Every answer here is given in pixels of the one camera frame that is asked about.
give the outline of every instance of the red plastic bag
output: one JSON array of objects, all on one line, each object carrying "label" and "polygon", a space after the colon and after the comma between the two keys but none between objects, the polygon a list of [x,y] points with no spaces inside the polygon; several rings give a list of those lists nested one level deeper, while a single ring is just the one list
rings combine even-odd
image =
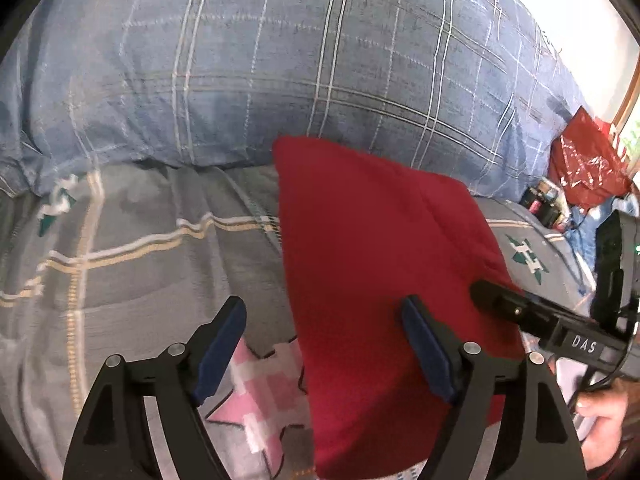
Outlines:
[{"label": "red plastic bag", "polygon": [[549,178],[562,186],[570,205],[583,210],[629,193],[626,170],[608,137],[582,107],[551,144]]}]

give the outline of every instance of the pink star pattern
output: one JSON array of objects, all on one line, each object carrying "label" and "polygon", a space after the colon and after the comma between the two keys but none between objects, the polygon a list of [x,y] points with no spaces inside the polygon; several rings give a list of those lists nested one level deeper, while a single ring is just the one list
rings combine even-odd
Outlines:
[{"label": "pink star pattern", "polygon": [[229,363],[234,390],[207,418],[244,427],[252,453],[263,452],[271,476],[282,467],[280,438],[287,426],[310,427],[306,393],[299,387],[302,355],[298,340],[273,346],[260,359],[240,340]]}]

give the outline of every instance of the human hand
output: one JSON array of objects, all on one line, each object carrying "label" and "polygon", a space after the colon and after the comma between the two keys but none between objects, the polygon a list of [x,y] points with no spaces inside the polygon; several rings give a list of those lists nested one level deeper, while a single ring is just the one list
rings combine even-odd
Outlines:
[{"label": "human hand", "polygon": [[622,439],[622,421],[627,406],[628,394],[620,380],[615,380],[609,390],[578,396],[576,412],[597,417],[582,443],[587,470],[606,464],[615,455]]}]

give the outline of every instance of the red fabric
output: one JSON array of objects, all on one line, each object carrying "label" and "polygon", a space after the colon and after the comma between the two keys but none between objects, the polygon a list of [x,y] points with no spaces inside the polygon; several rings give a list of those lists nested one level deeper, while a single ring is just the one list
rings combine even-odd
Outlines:
[{"label": "red fabric", "polygon": [[428,457],[449,409],[420,372],[399,300],[419,294],[462,340],[519,358],[516,327],[481,314],[468,294],[479,278],[511,284],[504,259],[455,180],[304,137],[279,139],[274,157],[316,473],[399,472]]},{"label": "red fabric", "polygon": [[626,166],[582,107],[551,143],[549,178],[562,186],[569,204],[583,210],[631,191]]}]

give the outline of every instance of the white wall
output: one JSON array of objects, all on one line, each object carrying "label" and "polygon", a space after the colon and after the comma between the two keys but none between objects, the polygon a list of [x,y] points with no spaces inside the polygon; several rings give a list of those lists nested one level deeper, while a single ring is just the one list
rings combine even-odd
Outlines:
[{"label": "white wall", "polygon": [[580,85],[587,103],[612,121],[640,48],[609,0],[521,0]]}]

